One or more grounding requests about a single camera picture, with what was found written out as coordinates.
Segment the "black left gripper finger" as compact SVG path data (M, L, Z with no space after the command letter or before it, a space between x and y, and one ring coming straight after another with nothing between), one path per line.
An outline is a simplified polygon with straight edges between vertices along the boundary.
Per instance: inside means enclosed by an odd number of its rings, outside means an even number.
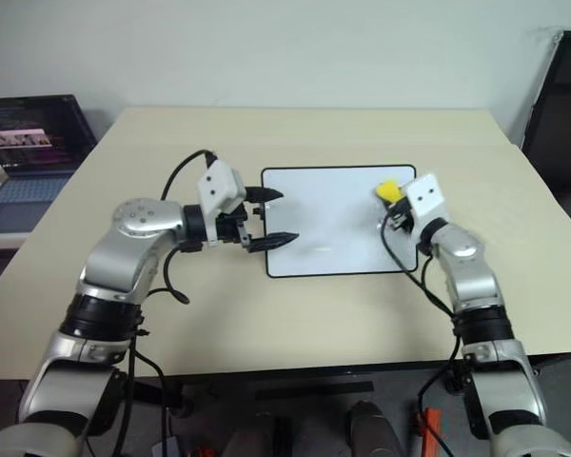
M267 252L276 248L281 248L299 237L298 233L293 232L274 232L269 233L265 237L249 238L246 243L246 250L249 253Z
M284 195L277 189L246 187L245 200L249 203L266 203L283 197Z

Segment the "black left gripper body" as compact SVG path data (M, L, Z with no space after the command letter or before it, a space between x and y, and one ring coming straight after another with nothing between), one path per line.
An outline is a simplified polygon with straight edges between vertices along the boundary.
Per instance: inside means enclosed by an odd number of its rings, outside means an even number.
M254 239L246 231L248 214L244 204L240 204L231 213L220 213L216 218L218 239L223 243L239 244L243 248L266 248L264 238Z

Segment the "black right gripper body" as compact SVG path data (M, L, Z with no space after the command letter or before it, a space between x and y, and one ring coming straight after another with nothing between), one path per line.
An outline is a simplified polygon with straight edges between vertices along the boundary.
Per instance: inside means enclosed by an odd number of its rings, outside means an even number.
M386 213L385 226L392 231L402 230L404 233L410 234L414 228L410 204L407 203L407 213Z

